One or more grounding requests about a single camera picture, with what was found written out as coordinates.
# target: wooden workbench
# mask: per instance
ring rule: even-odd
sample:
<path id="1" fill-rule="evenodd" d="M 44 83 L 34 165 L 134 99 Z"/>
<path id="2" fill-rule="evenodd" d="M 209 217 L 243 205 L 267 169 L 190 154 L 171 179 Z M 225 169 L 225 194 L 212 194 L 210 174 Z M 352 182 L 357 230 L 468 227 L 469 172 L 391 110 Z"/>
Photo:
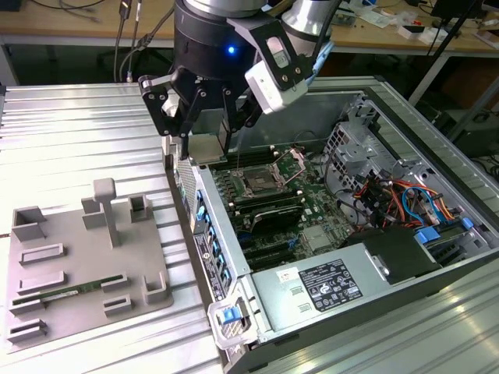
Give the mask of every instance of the wooden workbench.
<path id="1" fill-rule="evenodd" d="M 57 5 L 56 0 L 38 0 L 47 5 Z M 138 37 L 150 32 L 159 19 L 172 6 L 174 0 L 146 0 L 140 17 Z M 379 0 L 379 6 L 385 6 L 392 12 L 410 10 L 419 14 L 418 19 L 429 26 L 433 19 L 421 9 L 407 5 L 403 0 L 395 6 L 397 0 Z M 94 6 L 94 16 L 101 22 L 95 23 L 79 18 L 62 10 L 47 9 L 29 0 L 25 0 L 20 12 L 0 12 L 0 47 L 3 44 L 45 44 L 45 45 L 108 45 L 115 43 L 119 24 L 119 0 L 106 0 Z M 122 46 L 129 46 L 133 32 L 136 2 L 134 2 L 130 19 L 126 23 Z M 438 74 L 447 59 L 451 56 L 499 57 L 499 51 L 473 36 L 476 29 L 462 28 L 462 35 L 453 40 L 435 68 L 423 80 L 419 92 L 424 92 Z M 357 19 L 355 27 L 333 26 L 331 36 L 335 47 L 333 52 L 373 53 L 393 55 L 425 55 L 428 45 L 420 41 L 408 41 L 397 34 L 396 26 L 381 29 L 368 22 Z M 151 47 L 170 48 L 173 45 L 173 17 L 157 32 Z M 16 84 L 15 74 L 9 65 L 9 57 L 0 48 L 0 81 Z"/>
<path id="2" fill-rule="evenodd" d="M 57 5 L 55 0 L 40 0 L 47 5 Z M 380 0 L 380 6 L 394 4 L 396 0 Z M 147 0 L 143 2 L 140 17 L 139 36 L 151 31 L 159 19 L 172 6 L 173 0 Z M 43 35 L 57 37 L 115 37 L 119 24 L 119 0 L 106 0 L 94 7 L 95 16 L 101 19 L 100 23 L 79 18 L 61 10 L 47 9 L 29 0 L 23 4 L 20 12 L 0 12 L 0 35 Z M 126 23 L 123 37 L 132 36 L 133 18 L 135 17 L 136 2 L 134 2 L 130 19 Z M 419 20 L 424 25 L 430 25 L 432 17 L 422 10 L 400 2 L 388 7 L 393 12 L 409 10 L 419 14 Z M 497 53 L 492 47 L 476 39 L 472 34 L 475 29 L 462 28 L 462 36 L 451 42 L 449 51 L 463 52 L 490 52 Z M 173 38 L 173 17 L 157 32 L 157 39 Z M 356 20 L 355 27 L 334 26 L 331 39 L 338 47 L 349 48 L 379 48 L 395 50 L 427 50 L 428 46 L 420 41 L 408 41 L 397 34 L 395 26 L 381 29 L 362 20 Z"/>

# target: power supply label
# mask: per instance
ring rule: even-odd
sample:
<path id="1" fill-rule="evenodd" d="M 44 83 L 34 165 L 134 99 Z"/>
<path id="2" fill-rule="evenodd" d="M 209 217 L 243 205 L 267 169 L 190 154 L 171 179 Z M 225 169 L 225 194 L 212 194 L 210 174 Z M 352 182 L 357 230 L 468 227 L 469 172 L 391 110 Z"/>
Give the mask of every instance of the power supply label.
<path id="1" fill-rule="evenodd" d="M 299 277 L 319 312 L 363 296 L 341 259 L 300 271 Z"/>

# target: metal bracket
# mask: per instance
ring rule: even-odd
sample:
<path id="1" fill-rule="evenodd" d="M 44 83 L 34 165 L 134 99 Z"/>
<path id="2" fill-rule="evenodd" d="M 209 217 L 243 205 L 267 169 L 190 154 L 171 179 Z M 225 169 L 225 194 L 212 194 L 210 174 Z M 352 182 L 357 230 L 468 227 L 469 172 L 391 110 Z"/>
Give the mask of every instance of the metal bracket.
<path id="1" fill-rule="evenodd" d="M 290 90 L 312 76 L 313 63 L 305 55 L 296 54 L 284 28 L 274 17 L 259 12 L 248 18 L 227 18 L 227 23 L 256 48 L 280 90 Z M 280 46 L 272 43 L 276 40 Z"/>

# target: workbench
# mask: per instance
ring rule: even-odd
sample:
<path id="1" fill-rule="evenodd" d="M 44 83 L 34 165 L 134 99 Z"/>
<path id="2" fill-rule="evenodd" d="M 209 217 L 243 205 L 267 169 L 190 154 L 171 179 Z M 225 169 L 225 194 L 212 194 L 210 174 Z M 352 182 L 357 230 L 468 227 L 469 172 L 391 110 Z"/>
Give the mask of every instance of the workbench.
<path id="1" fill-rule="evenodd" d="M 54 0 L 43 0 L 44 4 L 57 5 Z M 149 0 L 144 2 L 138 35 L 141 37 L 156 26 L 159 19 L 166 13 L 173 0 Z M 429 26 L 433 17 L 421 9 L 407 5 L 404 1 L 379 0 L 378 5 L 392 12 L 402 10 L 419 14 L 419 20 Z M 133 34 L 133 19 L 136 2 L 126 23 L 122 47 L 131 45 Z M 4 85 L 17 85 L 16 74 L 12 69 L 5 46 L 10 44 L 41 44 L 41 45 L 86 45 L 114 46 L 119 24 L 119 0 L 106 0 L 94 7 L 100 23 L 70 15 L 61 10 L 46 9 L 42 6 L 25 1 L 20 12 L 0 12 L 0 82 Z M 415 104 L 434 78 L 444 67 L 450 57 L 465 56 L 478 58 L 499 58 L 499 51 L 477 39 L 473 34 L 476 29 L 462 28 L 462 35 L 453 40 L 446 52 L 436 61 L 421 84 L 411 96 L 411 104 Z M 173 17 L 157 32 L 150 44 L 151 47 L 173 47 Z M 362 19 L 356 20 L 355 27 L 333 26 L 331 39 L 334 42 L 333 52 L 337 53 L 367 53 L 377 55 L 426 55 L 428 45 L 420 41 L 408 41 L 397 34 L 395 26 L 381 29 Z"/>
<path id="2" fill-rule="evenodd" d="M 369 86 L 394 106 L 403 101 L 373 77 L 336 80 Z M 161 155 L 161 138 L 135 84 L 10 87 L 5 98 L 0 95 L 0 309 L 11 209 L 38 205 L 46 214 L 79 209 L 91 181 L 104 177 L 116 180 L 118 200 L 134 193 L 152 200 L 174 297 L 173 306 L 157 312 L 11 355 L 0 349 L 0 372 L 222 374 Z M 449 165 L 460 170 L 458 160 Z M 496 260 L 436 295 L 257 372 L 494 372 L 498 313 Z"/>

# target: metal table surface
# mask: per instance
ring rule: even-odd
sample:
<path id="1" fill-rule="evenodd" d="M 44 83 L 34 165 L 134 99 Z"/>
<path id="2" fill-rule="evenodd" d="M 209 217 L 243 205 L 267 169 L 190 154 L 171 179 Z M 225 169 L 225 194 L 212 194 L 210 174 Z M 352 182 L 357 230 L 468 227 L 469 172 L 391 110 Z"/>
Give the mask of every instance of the metal table surface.
<path id="1" fill-rule="evenodd" d="M 372 87 L 426 143 L 438 146 L 423 119 L 404 112 L 403 99 L 386 83 L 370 77 L 333 81 L 337 86 L 348 82 Z M 138 88 L 13 87 L 6 101 L 3 105 L 0 96 L 0 235 L 10 231 L 14 206 L 39 205 L 45 213 L 79 208 L 80 198 L 90 193 L 89 183 L 111 176 L 119 198 L 145 192 L 153 201 L 175 303 L 12 355 L 1 351 L 0 372 L 222 372 L 162 169 L 161 139 Z M 398 135 L 388 127 L 381 131 L 402 153 Z M 446 147 L 436 151 L 499 213 L 497 186 L 489 184 L 486 175 L 463 164 L 461 153 Z M 9 239 L 0 238 L 0 274 L 5 274 L 8 250 Z M 498 286 L 499 260 L 437 295 L 259 372 L 499 372 Z M 0 277 L 0 292 L 3 301 L 5 275 Z"/>
<path id="2" fill-rule="evenodd" d="M 8 89 L 0 127 L 0 235 L 14 206 L 80 208 L 95 178 L 154 205 L 173 306 L 7 355 L 0 372 L 222 372 L 161 163 L 161 138 L 136 85 Z M 0 238 L 5 274 L 9 238 Z M 5 301 L 5 275 L 0 277 Z"/>

